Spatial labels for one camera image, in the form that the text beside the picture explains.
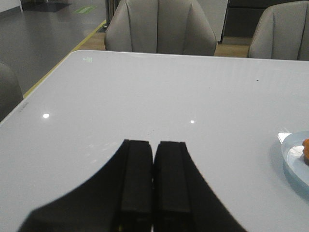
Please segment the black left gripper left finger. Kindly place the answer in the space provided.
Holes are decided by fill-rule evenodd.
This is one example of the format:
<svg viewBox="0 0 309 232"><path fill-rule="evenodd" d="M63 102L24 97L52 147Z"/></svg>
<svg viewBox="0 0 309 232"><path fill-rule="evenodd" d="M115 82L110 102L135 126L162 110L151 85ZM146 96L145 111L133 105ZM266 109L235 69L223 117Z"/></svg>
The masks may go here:
<svg viewBox="0 0 309 232"><path fill-rule="evenodd" d="M21 232L149 232L152 227L151 146L124 140L91 178L33 210Z"/></svg>

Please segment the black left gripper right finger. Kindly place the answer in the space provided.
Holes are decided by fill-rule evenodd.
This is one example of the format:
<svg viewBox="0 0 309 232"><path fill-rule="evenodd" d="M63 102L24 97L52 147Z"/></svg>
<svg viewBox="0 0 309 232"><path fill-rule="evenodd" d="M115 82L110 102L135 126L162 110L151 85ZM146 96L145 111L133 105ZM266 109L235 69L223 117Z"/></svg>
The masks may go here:
<svg viewBox="0 0 309 232"><path fill-rule="evenodd" d="M243 232L195 166L186 144L161 142L154 160L156 232Z"/></svg>

